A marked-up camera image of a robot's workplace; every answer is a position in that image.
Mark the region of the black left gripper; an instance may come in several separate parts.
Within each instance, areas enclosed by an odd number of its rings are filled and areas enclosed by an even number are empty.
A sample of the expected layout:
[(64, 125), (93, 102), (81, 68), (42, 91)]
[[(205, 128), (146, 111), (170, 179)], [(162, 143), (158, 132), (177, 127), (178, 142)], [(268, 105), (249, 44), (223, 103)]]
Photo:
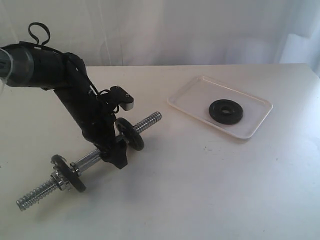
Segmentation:
[(116, 143), (114, 99), (95, 94), (88, 77), (80, 73), (57, 73), (54, 93), (82, 131), (83, 137), (100, 151), (99, 156), (116, 168), (128, 164), (127, 143)]

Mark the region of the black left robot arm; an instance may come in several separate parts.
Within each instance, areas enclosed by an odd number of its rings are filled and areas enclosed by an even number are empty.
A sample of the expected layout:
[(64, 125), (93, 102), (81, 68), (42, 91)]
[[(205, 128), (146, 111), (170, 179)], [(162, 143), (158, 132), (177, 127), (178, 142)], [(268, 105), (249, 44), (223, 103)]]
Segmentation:
[(0, 75), (6, 85), (53, 90), (102, 160), (118, 169), (127, 165), (127, 143), (116, 137), (114, 126), (119, 108), (134, 102), (124, 89), (112, 86), (98, 91), (84, 61), (70, 52), (20, 42), (3, 47), (0, 55)]

